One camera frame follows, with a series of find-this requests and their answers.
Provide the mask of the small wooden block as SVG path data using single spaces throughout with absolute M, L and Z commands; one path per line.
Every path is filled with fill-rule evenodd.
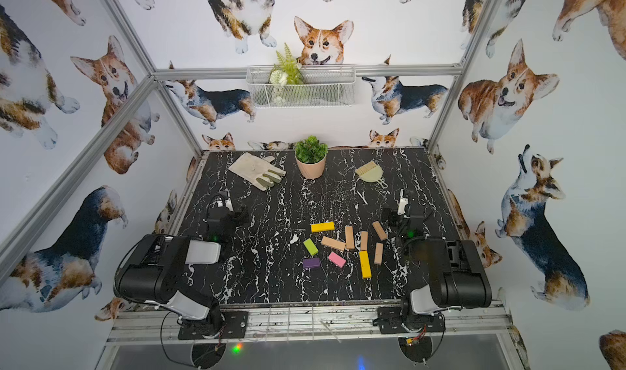
M 360 251 L 366 251 L 368 249 L 368 233 L 362 231 L 360 233 Z

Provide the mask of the short yellow block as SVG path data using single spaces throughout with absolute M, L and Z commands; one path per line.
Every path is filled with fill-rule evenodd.
M 318 233 L 323 231 L 334 231 L 335 224 L 334 222 L 326 222 L 326 223 L 314 223 L 311 225 L 311 233 Z

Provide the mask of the pink block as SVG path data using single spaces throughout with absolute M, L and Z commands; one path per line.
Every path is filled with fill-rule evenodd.
M 339 268 L 343 268 L 346 264 L 346 260 L 335 252 L 331 252 L 328 257 L 329 261 L 332 262 L 335 266 Z

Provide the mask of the green block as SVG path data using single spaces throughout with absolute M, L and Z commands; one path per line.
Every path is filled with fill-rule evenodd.
M 312 239 L 305 240 L 304 245 L 311 257 L 315 257 L 319 253 L 319 249 L 316 247 Z

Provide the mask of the purple block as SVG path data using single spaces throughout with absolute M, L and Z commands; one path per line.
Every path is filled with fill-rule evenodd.
M 311 258 L 311 259 L 303 260 L 303 268 L 305 270 L 316 269 L 316 268 L 319 268 L 320 266 L 321 266 L 321 263 L 320 263 L 319 258 Z

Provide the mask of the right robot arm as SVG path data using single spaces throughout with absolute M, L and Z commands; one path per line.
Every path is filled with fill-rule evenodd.
M 399 249 L 408 261 L 421 262 L 427 269 L 428 283 L 412 290 L 396 307 L 378 308 L 373 326 L 382 334 L 443 333 L 445 311 L 488 308 L 492 288 L 476 247 L 468 240 L 449 241 L 422 231 L 431 217 L 420 211 L 414 200 L 400 196 L 398 207 L 385 207 L 381 219 L 387 224 Z

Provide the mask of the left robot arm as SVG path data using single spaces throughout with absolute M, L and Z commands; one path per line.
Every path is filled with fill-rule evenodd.
M 184 281 L 184 272 L 192 265 L 216 266 L 224 262 L 236 229 L 249 223 L 247 208 L 229 207 L 228 201 L 222 192 L 213 195 L 203 235 L 146 235 L 118 266 L 115 295 L 176 314 L 179 340 L 241 339 L 246 335 L 248 312 L 223 312 L 214 295 L 202 293 Z

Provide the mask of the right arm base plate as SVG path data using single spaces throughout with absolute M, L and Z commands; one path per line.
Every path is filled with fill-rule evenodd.
M 373 326 L 381 334 L 443 333 L 446 331 L 443 314 L 419 315 L 401 307 L 382 306 L 377 309 Z

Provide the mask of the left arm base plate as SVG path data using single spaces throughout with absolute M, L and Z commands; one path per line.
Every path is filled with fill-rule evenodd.
M 248 311 L 226 311 L 203 320 L 183 319 L 178 339 L 241 339 L 246 335 L 248 319 Z

